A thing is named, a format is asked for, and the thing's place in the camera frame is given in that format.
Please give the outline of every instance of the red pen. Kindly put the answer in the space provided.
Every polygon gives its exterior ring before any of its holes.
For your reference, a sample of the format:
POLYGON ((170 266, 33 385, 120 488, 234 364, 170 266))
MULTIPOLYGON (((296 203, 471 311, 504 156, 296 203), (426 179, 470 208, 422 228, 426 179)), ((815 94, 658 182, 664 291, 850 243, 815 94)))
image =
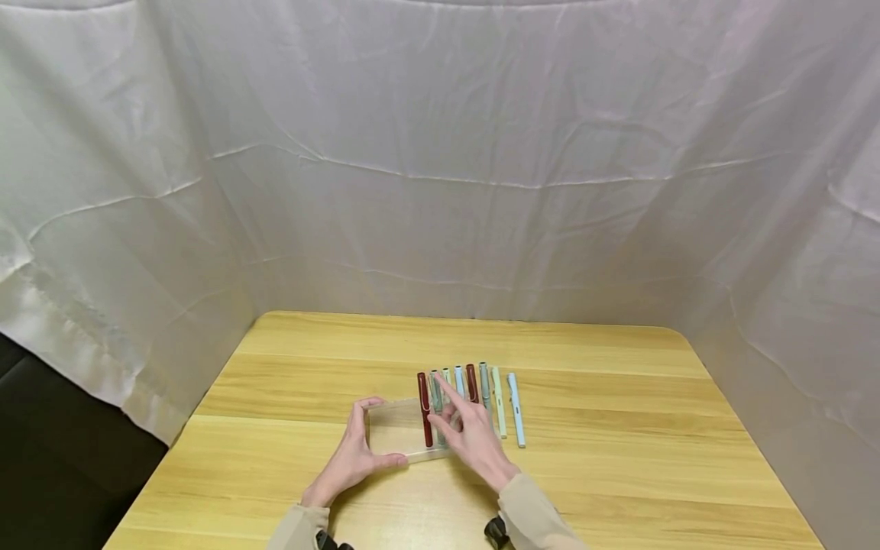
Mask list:
POLYGON ((431 433, 431 423, 428 422, 428 414, 431 412, 431 398, 428 394, 428 381, 425 373, 415 375, 419 379, 419 401, 422 403, 422 426, 425 428, 425 446, 434 446, 434 434, 431 433))
POLYGON ((480 403, 480 394, 477 392, 477 372, 473 369, 473 363, 467 365, 467 396, 472 403, 480 403))

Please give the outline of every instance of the pen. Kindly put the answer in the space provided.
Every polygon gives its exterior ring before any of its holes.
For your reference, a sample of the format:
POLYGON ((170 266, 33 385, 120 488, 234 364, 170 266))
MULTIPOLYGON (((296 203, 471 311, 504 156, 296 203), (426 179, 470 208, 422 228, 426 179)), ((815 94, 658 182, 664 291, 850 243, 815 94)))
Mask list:
POLYGON ((507 373, 507 384, 510 386, 510 405, 513 407, 513 422, 517 426, 517 446, 525 447, 525 433, 523 432, 523 415, 519 410, 519 390, 517 389, 517 375, 507 373))
POLYGON ((495 425, 492 422, 492 402, 489 397, 489 367, 485 361, 480 362, 480 389, 482 390, 483 406, 489 413, 489 423, 495 425))
POLYGON ((458 395, 465 397, 465 380, 461 377, 461 365, 455 365, 455 386, 458 395))
MULTIPOLYGON (((449 372, 449 367, 443 369, 443 378, 444 380, 446 380, 446 384, 452 385, 452 373, 449 372)), ((443 398, 444 404, 449 403, 449 396, 447 396, 445 393, 442 393, 440 397, 443 398)))
MULTIPOLYGON (((436 369, 431 371, 431 398, 434 401, 434 414, 441 414, 443 412, 443 394, 440 392, 440 383, 437 382, 436 374, 436 369)), ((446 445, 446 438, 440 433, 440 430, 437 431, 437 444, 446 445)))
POLYGON ((431 412, 430 398, 428 397, 428 384, 425 381, 425 373, 415 375, 419 380, 419 401, 422 404, 422 427, 425 429, 425 446, 434 446, 434 435, 431 433, 431 423, 428 422, 428 414, 431 412))
POLYGON ((498 367, 492 367, 492 386, 495 388, 495 408, 498 409, 498 431, 501 432, 501 439, 507 439, 507 421, 504 418, 504 400, 498 367))
POLYGON ((480 394, 477 391, 477 372, 473 363, 467 364, 467 398, 472 403, 480 403, 480 394))

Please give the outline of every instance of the left hand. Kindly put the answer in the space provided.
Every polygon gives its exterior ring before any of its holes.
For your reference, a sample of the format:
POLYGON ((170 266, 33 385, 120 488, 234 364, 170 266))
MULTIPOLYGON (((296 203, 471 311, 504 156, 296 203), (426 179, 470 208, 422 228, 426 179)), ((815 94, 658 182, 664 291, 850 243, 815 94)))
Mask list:
POLYGON ((303 492, 301 501, 303 506, 327 508, 339 493, 357 485, 371 473, 394 466, 404 466, 407 463, 405 455, 375 455, 367 446, 363 408, 380 403, 385 403, 380 397, 355 401, 336 452, 315 481, 303 492))

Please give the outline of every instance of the right hand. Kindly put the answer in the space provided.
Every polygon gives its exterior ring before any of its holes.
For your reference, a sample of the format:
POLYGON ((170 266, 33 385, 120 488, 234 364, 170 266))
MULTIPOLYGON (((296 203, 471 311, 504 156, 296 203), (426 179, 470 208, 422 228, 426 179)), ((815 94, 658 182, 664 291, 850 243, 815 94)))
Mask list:
POLYGON ((504 454, 486 408, 458 395, 439 373, 435 373, 434 378, 449 397, 450 404, 444 407, 440 416, 429 414, 428 422, 444 435, 446 443, 462 462, 470 466, 496 493, 501 493, 520 470, 504 454), (456 411, 460 423, 453 428, 452 415, 456 411))

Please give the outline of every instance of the hand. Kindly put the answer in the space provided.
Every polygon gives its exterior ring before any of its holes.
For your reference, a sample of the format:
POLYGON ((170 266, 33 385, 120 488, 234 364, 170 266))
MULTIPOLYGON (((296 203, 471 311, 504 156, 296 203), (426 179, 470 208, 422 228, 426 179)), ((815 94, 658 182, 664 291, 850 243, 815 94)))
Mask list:
POLYGON ((500 493, 519 473, 519 468, 504 454, 486 408, 458 395, 439 373, 434 378, 451 403, 444 407, 440 416, 429 414, 428 421, 444 435, 446 443, 461 461, 470 466, 496 493, 500 493), (461 423, 455 422, 453 427, 451 420, 456 411, 461 423))
POLYGON ((404 466, 407 457, 402 454, 375 455, 367 446, 367 432, 363 425, 364 407, 385 403, 380 397, 355 401, 348 416, 348 425, 336 452, 324 470, 303 492, 303 506, 327 508, 336 496, 351 488, 378 470, 404 466))

